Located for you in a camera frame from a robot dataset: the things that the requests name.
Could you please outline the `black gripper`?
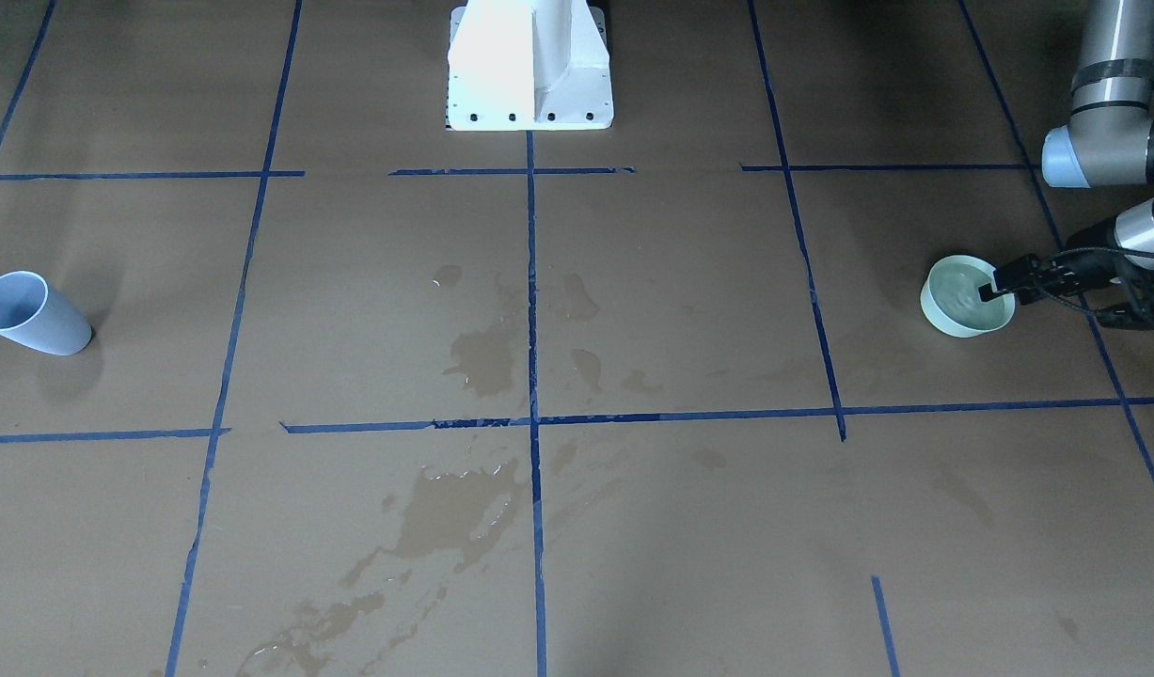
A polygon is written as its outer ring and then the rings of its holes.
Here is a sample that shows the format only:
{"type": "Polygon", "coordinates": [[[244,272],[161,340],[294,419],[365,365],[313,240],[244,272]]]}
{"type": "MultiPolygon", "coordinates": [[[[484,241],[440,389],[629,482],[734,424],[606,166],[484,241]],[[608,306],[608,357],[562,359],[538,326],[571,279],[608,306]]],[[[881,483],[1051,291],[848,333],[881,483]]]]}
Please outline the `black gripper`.
{"type": "Polygon", "coordinates": [[[1154,330],[1154,226],[1148,224],[1140,235],[1121,235],[1109,218],[1076,232],[1050,256],[1028,254],[1016,259],[1014,268],[997,268],[992,281],[979,288],[979,298],[992,303],[1003,296],[1020,304],[1049,298],[1087,314],[1102,328],[1154,330]],[[1070,301],[1111,287],[1123,291],[1123,303],[1087,311],[1070,301]]]}

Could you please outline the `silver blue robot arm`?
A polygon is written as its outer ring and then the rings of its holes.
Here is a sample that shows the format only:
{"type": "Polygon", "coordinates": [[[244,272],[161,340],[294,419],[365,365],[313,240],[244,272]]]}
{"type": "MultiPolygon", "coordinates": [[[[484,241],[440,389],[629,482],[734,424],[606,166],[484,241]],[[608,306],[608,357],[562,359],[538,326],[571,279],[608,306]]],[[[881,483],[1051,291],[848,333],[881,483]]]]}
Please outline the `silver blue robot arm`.
{"type": "MultiPolygon", "coordinates": [[[[1063,127],[1042,142],[1052,188],[1154,185],[1154,1],[1093,1],[1082,31],[1063,127]]],[[[1154,197],[1077,231],[1050,256],[1028,254],[994,271],[982,303],[1050,299],[1080,311],[1076,296],[1116,287],[1122,303],[1097,308],[1102,328],[1154,330],[1154,197]]]]}

